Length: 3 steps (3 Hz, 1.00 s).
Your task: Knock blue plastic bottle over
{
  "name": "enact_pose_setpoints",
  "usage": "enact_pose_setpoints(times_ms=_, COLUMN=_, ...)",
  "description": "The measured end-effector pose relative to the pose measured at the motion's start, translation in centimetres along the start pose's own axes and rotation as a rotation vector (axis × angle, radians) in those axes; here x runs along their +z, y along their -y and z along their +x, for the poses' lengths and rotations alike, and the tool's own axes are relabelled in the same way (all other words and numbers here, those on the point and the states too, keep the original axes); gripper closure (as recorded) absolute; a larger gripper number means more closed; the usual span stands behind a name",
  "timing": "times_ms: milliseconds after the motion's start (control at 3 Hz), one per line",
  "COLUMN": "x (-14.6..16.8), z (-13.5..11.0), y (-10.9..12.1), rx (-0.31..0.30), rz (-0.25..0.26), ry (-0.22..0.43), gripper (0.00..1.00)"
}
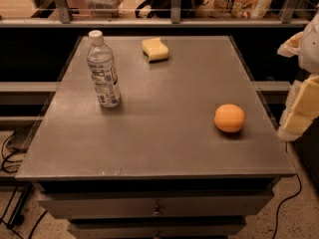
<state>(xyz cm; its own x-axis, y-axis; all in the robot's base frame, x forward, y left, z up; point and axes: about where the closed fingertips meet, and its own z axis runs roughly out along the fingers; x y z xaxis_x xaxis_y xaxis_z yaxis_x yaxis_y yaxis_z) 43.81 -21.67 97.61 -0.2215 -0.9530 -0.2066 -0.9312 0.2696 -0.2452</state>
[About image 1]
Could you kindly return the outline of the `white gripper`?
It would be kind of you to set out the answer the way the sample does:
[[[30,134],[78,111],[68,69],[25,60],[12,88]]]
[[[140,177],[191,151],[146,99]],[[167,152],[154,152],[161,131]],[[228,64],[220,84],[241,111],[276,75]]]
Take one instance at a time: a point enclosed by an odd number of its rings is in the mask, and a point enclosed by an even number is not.
[[[298,54],[299,67],[319,74],[319,14],[305,27],[286,40],[277,54],[291,58]],[[277,135],[284,141],[294,141],[319,118],[319,76],[311,75],[290,87]]]

